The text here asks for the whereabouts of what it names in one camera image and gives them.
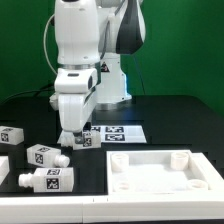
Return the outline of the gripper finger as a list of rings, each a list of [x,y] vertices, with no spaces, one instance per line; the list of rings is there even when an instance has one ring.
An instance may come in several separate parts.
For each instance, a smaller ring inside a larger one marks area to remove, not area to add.
[[[75,134],[74,137],[75,137],[75,143],[76,144],[83,144],[84,143],[84,134],[82,132]]]

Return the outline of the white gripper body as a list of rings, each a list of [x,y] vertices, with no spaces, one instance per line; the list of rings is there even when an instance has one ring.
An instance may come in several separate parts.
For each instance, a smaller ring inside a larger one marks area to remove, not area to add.
[[[62,129],[66,132],[81,132],[96,104],[95,91],[86,94],[60,93],[58,108]]]

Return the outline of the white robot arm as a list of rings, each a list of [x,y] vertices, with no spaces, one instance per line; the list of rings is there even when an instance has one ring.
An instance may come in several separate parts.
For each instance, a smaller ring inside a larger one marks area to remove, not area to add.
[[[120,57],[144,43],[141,0],[56,0],[54,10],[58,64],[50,98],[59,111],[59,143],[73,149],[98,148],[91,129],[96,109],[110,110],[131,99]]]

